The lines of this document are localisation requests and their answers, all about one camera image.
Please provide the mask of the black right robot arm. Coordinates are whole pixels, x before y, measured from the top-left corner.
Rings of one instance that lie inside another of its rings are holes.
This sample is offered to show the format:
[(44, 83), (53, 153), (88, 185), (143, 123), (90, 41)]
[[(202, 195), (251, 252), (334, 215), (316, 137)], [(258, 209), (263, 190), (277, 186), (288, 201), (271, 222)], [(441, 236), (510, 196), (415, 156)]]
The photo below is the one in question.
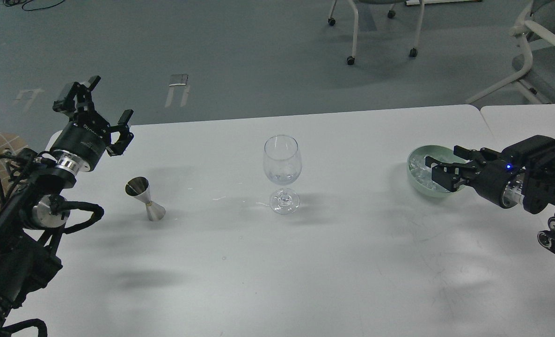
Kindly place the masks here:
[[(432, 180), (449, 192), (470, 186), (475, 192), (509, 209), (522, 205), (531, 214), (539, 214), (548, 205), (555, 206), (555, 139), (532, 136), (504, 148), (453, 148), (463, 162), (446, 163), (431, 156), (425, 164), (431, 168)], [(538, 242), (555, 254), (555, 213), (548, 229), (538, 233)]]

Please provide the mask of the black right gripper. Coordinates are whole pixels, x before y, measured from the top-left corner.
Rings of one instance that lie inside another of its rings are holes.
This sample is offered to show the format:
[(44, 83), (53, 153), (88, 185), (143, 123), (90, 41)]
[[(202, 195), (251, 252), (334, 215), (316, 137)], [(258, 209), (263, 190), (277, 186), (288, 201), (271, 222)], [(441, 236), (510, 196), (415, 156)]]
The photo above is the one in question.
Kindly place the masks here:
[[(432, 156), (425, 158), (425, 165), (431, 169), (431, 180), (448, 192), (457, 192), (467, 184), (479, 196), (503, 209), (523, 201), (524, 169), (504, 160), (500, 152), (486, 147), (467, 149), (455, 146), (453, 155), (465, 160), (465, 163), (441, 162)], [(470, 163), (485, 166), (467, 180), (465, 171), (470, 170)]]

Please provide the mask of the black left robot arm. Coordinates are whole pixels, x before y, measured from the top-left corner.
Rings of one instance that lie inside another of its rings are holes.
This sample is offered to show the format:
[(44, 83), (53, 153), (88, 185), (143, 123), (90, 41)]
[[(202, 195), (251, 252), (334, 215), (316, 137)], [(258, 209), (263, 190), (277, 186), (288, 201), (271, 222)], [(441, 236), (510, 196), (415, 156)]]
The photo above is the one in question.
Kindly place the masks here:
[(47, 327), (40, 319), (6, 325), (9, 313), (23, 305), (31, 292), (47, 287), (62, 269), (57, 251), (65, 234), (76, 233), (104, 216), (100, 205), (69, 201), (62, 196), (74, 187), (81, 171), (96, 168), (104, 152), (122, 155), (134, 135), (125, 110), (116, 125), (96, 109), (92, 92), (101, 77), (70, 82), (53, 103), (68, 124), (47, 151), (30, 148), (0, 154), (0, 337)]

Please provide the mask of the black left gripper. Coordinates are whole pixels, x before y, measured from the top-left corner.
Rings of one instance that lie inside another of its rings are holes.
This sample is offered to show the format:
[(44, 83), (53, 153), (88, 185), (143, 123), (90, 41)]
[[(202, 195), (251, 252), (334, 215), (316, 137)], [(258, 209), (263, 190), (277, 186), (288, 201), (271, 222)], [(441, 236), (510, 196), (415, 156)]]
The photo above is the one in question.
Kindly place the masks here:
[[(107, 151), (109, 156), (122, 155), (134, 139), (129, 126), (134, 113), (132, 109), (125, 110), (117, 124), (107, 126), (105, 132), (87, 126), (102, 123), (102, 117), (96, 111), (92, 101), (92, 91), (100, 79), (99, 75), (94, 75), (85, 84), (80, 82), (66, 84), (53, 103), (53, 111), (64, 114), (70, 122), (50, 148), (51, 154), (57, 161), (56, 167), (59, 169), (71, 173), (92, 171), (104, 151)], [(119, 136), (112, 143), (113, 133), (118, 133)]]

